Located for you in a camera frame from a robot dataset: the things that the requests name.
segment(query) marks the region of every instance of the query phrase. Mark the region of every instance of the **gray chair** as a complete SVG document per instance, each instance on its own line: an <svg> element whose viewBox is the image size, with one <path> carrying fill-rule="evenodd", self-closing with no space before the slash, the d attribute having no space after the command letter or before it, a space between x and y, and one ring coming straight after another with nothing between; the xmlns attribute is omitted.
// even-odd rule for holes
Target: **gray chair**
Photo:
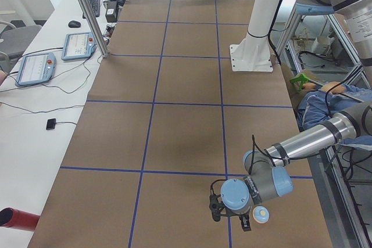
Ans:
<svg viewBox="0 0 372 248"><path fill-rule="evenodd" d="M24 51L31 44L41 26L16 27L6 21L0 21L11 29L3 31L0 35L0 66L9 73Z"/></svg>

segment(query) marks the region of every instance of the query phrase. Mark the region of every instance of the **keyboard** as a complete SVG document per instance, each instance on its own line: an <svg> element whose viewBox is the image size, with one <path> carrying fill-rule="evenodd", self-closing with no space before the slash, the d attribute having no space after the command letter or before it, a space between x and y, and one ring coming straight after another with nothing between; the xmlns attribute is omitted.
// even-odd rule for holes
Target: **keyboard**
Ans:
<svg viewBox="0 0 372 248"><path fill-rule="evenodd" d="M99 17L99 11L100 11L100 6L101 6L100 1L101 0L89 0L95 17Z"/></svg>

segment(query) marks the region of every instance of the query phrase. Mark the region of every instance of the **red cup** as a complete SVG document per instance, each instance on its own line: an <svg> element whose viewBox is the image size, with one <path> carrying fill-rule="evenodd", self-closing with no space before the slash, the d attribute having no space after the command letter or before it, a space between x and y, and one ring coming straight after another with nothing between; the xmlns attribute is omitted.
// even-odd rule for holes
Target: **red cup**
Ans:
<svg viewBox="0 0 372 248"><path fill-rule="evenodd" d="M40 216L10 207L0 211L0 227L33 232Z"/></svg>

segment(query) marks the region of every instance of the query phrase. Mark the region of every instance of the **computer mouse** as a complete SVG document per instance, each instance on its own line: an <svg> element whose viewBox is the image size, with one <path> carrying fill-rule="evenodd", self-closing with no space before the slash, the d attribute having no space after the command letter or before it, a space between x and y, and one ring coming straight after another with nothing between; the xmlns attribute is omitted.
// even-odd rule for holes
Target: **computer mouse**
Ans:
<svg viewBox="0 0 372 248"><path fill-rule="evenodd" d="M72 20L69 22L69 27L78 28L78 27L81 27L81 23L77 20Z"/></svg>

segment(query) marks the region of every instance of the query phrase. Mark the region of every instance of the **white desk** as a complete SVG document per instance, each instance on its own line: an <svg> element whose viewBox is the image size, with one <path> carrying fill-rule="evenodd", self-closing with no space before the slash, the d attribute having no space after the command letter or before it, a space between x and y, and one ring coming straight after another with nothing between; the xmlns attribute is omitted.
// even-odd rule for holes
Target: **white desk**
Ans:
<svg viewBox="0 0 372 248"><path fill-rule="evenodd" d="M71 20L81 22L80 28L68 28ZM101 16L97 18L102 33L107 25L105 9L101 5ZM88 23L82 18L77 0L63 0L45 23L26 53L42 49L62 47L66 34L89 31ZM83 60L63 62L61 51L55 52L57 62L54 75L58 75L82 63ZM37 85L8 92L0 92L0 101L36 111L59 107L84 105L99 68L100 57L97 48L86 62L91 71L87 83L73 94L66 94L57 88ZM62 74L47 85L57 85L72 91L81 85L88 71L80 66ZM14 88L14 80L7 78L0 91ZM58 124L55 130L47 131L47 119L57 122L77 122L82 107L58 110L50 113L31 114L0 104L0 210L13 207L34 214L41 214L49 195L60 163L75 129L74 124ZM32 232L0 228L0 248L27 247Z"/></svg>

